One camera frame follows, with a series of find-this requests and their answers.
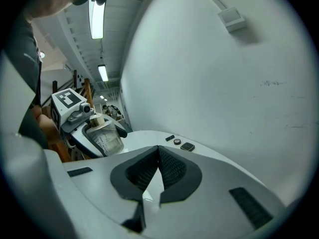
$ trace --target white wall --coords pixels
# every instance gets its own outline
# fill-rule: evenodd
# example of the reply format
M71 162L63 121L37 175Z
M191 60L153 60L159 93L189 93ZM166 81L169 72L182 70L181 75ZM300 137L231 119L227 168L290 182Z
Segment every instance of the white wall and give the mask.
M52 82L58 82L58 88L73 79L73 74L68 69L49 70L41 72L41 103L52 95Z
M132 128L202 143L289 204L315 164L318 64L312 44L283 0L221 1L236 6L248 28L229 34L212 0L153 0L148 6L123 62Z
M118 106L118 108L120 109L120 111L121 111L121 113L122 113L122 115L123 115L123 117L124 117L126 123L129 124L129 126L131 127L130 118L129 118L129 116L128 116L128 113L127 113L126 110L125 110L126 105L125 105L124 100L123 100L123 98L122 98L121 90L119 91L119 99L118 99L118 101L119 101L119 106Z

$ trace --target white box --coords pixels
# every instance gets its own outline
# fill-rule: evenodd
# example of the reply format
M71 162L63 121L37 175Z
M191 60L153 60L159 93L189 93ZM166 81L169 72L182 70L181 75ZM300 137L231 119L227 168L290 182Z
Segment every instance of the white box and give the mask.
M221 21L225 25L228 32L244 28L247 26L243 15L239 13L236 7L231 7L218 13Z

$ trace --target person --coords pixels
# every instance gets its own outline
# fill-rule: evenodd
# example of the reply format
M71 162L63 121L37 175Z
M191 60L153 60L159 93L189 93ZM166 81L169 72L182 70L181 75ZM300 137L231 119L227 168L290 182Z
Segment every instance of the person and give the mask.
M104 113L107 116L110 116L111 118L116 120L118 112L112 106L103 105L103 109L105 110Z
M117 113L119 114L119 115L122 115L122 113L121 113L121 111L119 110L119 108L117 108L116 106L114 106L114 105L111 105L116 111L117 111Z
M42 148L61 140L54 122L42 114L40 76L41 57L33 36L31 22L34 18L54 15L71 4L81 5L87 0L31 0L17 17L4 52L21 77L35 92L19 133L37 141Z

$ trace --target fluorescent light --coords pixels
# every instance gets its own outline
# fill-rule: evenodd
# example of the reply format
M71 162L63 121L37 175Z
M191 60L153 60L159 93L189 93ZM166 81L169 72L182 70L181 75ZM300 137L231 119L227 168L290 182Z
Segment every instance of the fluorescent light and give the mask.
M96 2L89 0L89 20L92 39L103 38L104 8L105 3L97 5Z
M109 79L108 79L108 76L107 76L107 74L106 74L106 67L105 67L105 65L100 65L100 66L98 66L98 69L99 69L100 75L101 75L101 77L102 77L102 81L107 82Z

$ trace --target transparent container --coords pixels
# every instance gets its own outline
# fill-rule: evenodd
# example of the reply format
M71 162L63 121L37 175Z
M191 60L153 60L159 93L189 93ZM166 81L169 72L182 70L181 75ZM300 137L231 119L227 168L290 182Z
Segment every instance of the transparent container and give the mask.
M124 144L112 121L106 121L103 125L95 126L86 131L87 135L99 145L106 156L119 154Z

